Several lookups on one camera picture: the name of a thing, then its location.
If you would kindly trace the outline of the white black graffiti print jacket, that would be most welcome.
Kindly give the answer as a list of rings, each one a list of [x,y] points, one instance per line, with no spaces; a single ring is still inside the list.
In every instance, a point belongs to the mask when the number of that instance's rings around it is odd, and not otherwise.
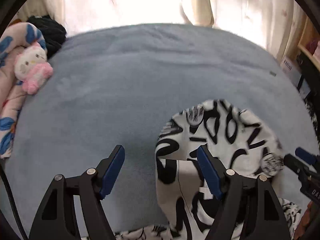
[[[301,210],[272,187],[282,153],[268,126],[225,100],[175,114],[155,148],[157,202],[169,224],[116,238],[291,239]]]

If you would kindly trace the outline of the black white patterned clothes pile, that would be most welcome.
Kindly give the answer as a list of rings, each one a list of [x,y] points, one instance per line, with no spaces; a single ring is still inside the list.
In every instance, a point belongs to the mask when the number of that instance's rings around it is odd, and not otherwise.
[[[304,80],[310,87],[310,92],[304,101],[319,141],[319,70],[303,52],[297,56],[297,62]]]

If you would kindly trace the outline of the white cardboard box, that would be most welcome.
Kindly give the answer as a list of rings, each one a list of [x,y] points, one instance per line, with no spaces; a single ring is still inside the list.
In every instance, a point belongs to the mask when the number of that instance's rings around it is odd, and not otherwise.
[[[299,91],[302,99],[305,99],[311,92],[311,89],[297,64],[291,61],[287,56],[284,56],[280,63],[280,67]]]

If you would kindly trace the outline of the grey-blue fleece bed blanket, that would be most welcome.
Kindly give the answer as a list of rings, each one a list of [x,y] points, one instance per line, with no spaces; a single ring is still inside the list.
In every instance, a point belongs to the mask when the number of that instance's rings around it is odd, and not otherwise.
[[[318,153],[305,103],[278,61],[232,33],[145,24],[70,37],[52,77],[21,110],[4,163],[25,231],[52,179],[81,175],[117,145],[125,161],[103,207],[114,231],[167,224],[155,185],[155,145],[171,117],[206,100],[249,109],[285,153]]]

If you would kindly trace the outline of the right floral sheer curtain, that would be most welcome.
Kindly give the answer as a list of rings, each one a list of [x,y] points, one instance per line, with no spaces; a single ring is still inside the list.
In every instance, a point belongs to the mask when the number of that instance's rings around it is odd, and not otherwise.
[[[278,61],[294,55],[306,20],[295,0],[182,0],[181,7],[187,23],[241,36]]]

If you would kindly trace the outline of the floral sheer curtain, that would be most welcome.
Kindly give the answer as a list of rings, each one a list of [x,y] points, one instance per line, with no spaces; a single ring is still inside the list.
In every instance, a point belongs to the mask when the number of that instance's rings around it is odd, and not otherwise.
[[[182,0],[181,7],[187,23],[241,36],[278,61],[294,55],[306,20],[295,0]]]
[[[67,31],[67,36],[73,36],[70,0],[27,0],[18,10],[14,19],[25,22],[31,16],[50,16]]]

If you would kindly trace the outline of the hello kitty plush toy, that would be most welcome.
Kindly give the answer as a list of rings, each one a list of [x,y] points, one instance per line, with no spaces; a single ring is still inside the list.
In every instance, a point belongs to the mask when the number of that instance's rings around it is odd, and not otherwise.
[[[16,78],[22,81],[23,91],[33,95],[52,76],[53,68],[47,61],[46,51],[34,42],[16,57],[14,72]]]

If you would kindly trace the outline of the black knit garment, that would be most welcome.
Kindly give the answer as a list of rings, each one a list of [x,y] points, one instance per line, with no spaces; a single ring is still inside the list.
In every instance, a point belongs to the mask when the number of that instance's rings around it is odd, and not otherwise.
[[[49,15],[31,16],[27,19],[27,22],[35,25],[41,31],[46,42],[47,59],[50,59],[61,49],[66,40],[65,28]]]

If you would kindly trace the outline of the left floral sheer curtain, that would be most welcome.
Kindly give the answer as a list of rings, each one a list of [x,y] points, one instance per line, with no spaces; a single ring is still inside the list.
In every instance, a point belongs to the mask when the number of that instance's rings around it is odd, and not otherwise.
[[[73,36],[70,0],[27,0],[18,10],[14,19],[25,22],[31,16],[50,16],[67,31],[67,36]]]

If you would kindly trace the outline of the wooden wall shelf unit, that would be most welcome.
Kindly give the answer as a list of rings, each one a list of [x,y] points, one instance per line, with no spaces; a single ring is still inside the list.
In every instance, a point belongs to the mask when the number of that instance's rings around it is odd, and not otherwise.
[[[319,70],[319,58],[314,56],[318,47],[319,33],[311,22],[310,18],[306,16],[303,31],[298,42],[298,49],[303,52],[307,58]]]

